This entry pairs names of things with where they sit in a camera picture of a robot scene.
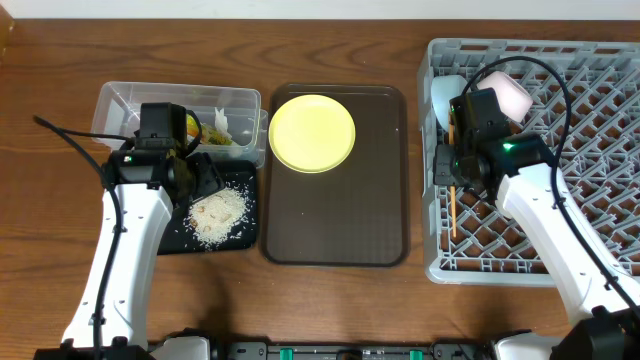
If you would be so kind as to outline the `light blue bowl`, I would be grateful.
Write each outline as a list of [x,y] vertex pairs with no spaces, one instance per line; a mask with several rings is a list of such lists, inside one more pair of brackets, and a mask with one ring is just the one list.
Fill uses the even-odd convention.
[[459,96],[467,85],[467,80],[460,75],[438,76],[431,82],[432,107],[438,124],[449,131],[450,101]]

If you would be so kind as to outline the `pile of rice grains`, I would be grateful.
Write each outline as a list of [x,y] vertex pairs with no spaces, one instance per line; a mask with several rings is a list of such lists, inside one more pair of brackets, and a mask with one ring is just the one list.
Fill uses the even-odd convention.
[[243,192],[225,188],[192,205],[184,224],[194,232],[199,245],[213,250],[249,233],[249,210],[250,202]]

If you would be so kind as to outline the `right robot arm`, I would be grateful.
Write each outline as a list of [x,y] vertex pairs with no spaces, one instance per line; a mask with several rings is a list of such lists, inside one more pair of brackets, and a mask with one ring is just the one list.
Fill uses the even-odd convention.
[[512,134],[493,89],[450,101],[449,143],[434,157],[434,182],[479,186],[525,232],[561,295],[571,330],[534,332],[492,345],[496,359],[636,359],[639,284],[606,249],[568,192],[540,136]]

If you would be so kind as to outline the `green snack wrapper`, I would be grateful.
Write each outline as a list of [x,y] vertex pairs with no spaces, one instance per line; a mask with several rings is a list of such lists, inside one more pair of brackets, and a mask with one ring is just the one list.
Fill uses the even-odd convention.
[[200,143],[203,145],[232,145],[233,141],[226,133],[218,131],[216,128],[201,123],[196,124],[193,115],[187,115],[187,136],[190,141],[194,140],[200,134]]

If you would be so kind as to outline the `white rice bowl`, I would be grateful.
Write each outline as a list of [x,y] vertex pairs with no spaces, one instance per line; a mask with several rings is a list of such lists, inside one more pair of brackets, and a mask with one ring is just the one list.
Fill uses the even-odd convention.
[[509,119],[522,123],[533,99],[513,78],[501,71],[495,71],[477,84],[479,90],[491,88],[495,91],[501,112]]

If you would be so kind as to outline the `yellow plate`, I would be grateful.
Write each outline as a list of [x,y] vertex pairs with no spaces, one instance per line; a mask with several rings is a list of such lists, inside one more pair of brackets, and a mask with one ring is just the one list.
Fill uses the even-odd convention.
[[269,144],[287,168],[307,174],[336,168],[356,142],[355,121],[337,100],[306,94],[281,105],[269,125]]

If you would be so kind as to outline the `white tissue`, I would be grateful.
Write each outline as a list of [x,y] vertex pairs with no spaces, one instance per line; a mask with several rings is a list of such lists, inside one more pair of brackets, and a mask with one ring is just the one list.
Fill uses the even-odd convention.
[[231,139],[232,136],[228,132],[228,120],[224,113],[224,109],[215,108],[214,125],[216,130],[224,137]]

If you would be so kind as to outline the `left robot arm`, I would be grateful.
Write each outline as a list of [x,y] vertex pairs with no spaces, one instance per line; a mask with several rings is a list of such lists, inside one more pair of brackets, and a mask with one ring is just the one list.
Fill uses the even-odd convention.
[[56,348],[37,359],[208,359],[210,341],[192,335],[150,350],[147,312],[157,253],[174,212],[185,212],[225,184],[211,158],[187,136],[193,111],[144,103],[140,127],[98,164],[76,142],[78,132],[37,116],[97,173],[104,189],[101,230],[89,277],[71,323]]

